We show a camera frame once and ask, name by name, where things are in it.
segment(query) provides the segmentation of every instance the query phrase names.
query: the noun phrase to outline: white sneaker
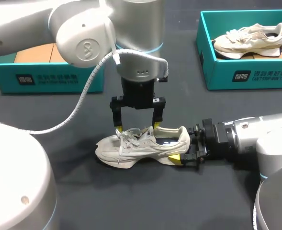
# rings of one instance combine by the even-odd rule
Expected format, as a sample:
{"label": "white sneaker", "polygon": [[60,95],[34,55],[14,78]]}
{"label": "white sneaker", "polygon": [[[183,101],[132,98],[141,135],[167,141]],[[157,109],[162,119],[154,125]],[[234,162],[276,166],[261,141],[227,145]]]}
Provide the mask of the white sneaker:
{"label": "white sneaker", "polygon": [[162,164],[175,165],[168,156],[186,153],[190,136],[185,127],[168,129],[149,127],[144,130],[132,128],[102,139],[97,143],[97,157],[104,163],[128,169],[142,158],[153,158]]}
{"label": "white sneaker", "polygon": [[212,42],[215,51],[230,59],[240,59],[246,53],[279,57],[282,46],[282,23],[277,26],[255,24],[231,30]]}

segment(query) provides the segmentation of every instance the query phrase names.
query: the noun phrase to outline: dark work surface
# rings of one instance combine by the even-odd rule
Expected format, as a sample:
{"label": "dark work surface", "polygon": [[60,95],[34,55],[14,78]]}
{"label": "dark work surface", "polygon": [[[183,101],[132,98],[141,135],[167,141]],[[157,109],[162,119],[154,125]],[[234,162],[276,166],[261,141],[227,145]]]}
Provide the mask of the dark work surface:
{"label": "dark work surface", "polygon": [[[282,112],[282,90],[207,91],[196,55],[200,10],[280,9],[277,0],[166,0],[162,57],[169,61],[168,83],[156,85],[167,98],[163,127],[193,126]],[[121,95],[114,65],[106,69],[103,94],[87,96],[65,128],[36,138],[50,157],[60,195],[61,230],[249,230],[259,185],[253,158],[241,165],[207,162],[201,172],[156,161],[130,170],[95,159],[95,143],[114,134],[109,101]],[[26,129],[45,129],[63,121],[78,95],[5,96],[0,121]],[[123,110],[126,129],[151,124],[152,111]]]}

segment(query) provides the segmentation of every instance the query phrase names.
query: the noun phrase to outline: shoe box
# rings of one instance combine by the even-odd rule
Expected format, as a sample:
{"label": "shoe box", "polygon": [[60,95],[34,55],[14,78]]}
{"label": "shoe box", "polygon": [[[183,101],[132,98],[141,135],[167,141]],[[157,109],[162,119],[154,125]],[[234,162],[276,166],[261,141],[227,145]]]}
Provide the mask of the shoe box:
{"label": "shoe box", "polygon": [[[56,44],[33,47],[0,57],[2,93],[81,93],[94,68],[69,65]],[[102,92],[104,68],[94,78],[89,92]]]}
{"label": "shoe box", "polygon": [[282,23],[282,10],[201,12],[196,45],[209,90],[282,88],[282,53],[279,57],[251,54],[239,60],[223,60],[215,55],[215,38],[256,23]]}

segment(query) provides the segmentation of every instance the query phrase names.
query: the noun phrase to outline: shoe heel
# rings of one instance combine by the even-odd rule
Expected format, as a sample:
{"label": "shoe heel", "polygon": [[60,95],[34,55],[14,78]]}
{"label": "shoe heel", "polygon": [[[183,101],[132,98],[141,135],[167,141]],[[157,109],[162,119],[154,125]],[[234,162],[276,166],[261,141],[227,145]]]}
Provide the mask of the shoe heel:
{"label": "shoe heel", "polygon": [[280,48],[259,49],[255,53],[258,53],[259,55],[265,56],[265,57],[279,57],[281,54]]}

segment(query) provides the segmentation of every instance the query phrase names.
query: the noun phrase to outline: shoe sole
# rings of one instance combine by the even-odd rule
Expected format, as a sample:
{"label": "shoe sole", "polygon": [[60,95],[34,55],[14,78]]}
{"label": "shoe sole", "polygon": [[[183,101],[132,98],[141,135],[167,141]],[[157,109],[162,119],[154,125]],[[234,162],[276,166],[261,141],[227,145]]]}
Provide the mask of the shoe sole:
{"label": "shoe sole", "polygon": [[281,48],[275,48],[275,49],[251,49],[249,51],[246,51],[246,52],[243,52],[243,53],[226,53],[226,52],[221,52],[221,51],[218,51],[215,49],[215,51],[226,57],[226,58],[230,58],[230,59],[241,59],[245,54],[248,54],[248,53],[256,53],[256,54],[259,54],[261,56],[264,56],[264,57],[274,57],[274,58],[277,58],[280,56],[281,54]]}
{"label": "shoe sole", "polygon": [[[168,156],[167,157],[160,157],[160,158],[153,158],[153,157],[150,157],[150,158],[157,160],[161,164],[172,165],[172,166],[176,165],[176,164],[174,164],[173,162],[171,162],[169,160]],[[139,160],[141,160],[141,159],[139,159],[139,160],[134,160],[134,161],[119,162],[119,163],[117,163],[117,162],[104,161],[104,160],[100,159],[99,157],[98,157],[98,159],[101,162],[103,162],[103,163],[105,163],[107,165],[110,165],[110,166],[115,167],[115,168],[120,168],[120,169],[130,169],[132,166],[134,166],[135,163],[137,163]]]}

